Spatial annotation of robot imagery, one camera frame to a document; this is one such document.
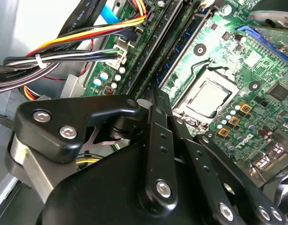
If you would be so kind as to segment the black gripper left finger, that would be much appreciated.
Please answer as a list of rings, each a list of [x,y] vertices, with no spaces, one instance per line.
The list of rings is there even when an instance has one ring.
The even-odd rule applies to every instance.
[[[121,139],[140,144],[144,173],[138,192],[150,212],[171,212],[177,205],[172,116],[168,94],[152,87],[148,99],[128,95],[59,98],[21,104],[14,121],[14,160],[31,179],[41,199],[75,170],[82,148],[112,145]]]

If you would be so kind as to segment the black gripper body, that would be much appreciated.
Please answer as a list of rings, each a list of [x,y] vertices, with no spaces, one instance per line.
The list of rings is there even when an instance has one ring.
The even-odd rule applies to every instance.
[[[6,159],[16,165],[13,175],[34,185],[14,160],[14,135]],[[41,225],[205,225],[194,203],[194,192],[186,175],[185,162],[174,153],[178,202],[171,212],[150,212],[140,202],[144,173],[144,150],[134,144],[100,159],[66,177],[49,195],[39,216]]]

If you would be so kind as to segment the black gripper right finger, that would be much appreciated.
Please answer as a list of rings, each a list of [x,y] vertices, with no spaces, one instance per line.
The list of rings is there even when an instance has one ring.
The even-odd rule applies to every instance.
[[[181,156],[194,192],[194,203],[206,225],[285,225],[283,213],[229,159],[203,135],[192,137],[185,123],[175,117],[167,93],[160,91],[174,153]]]

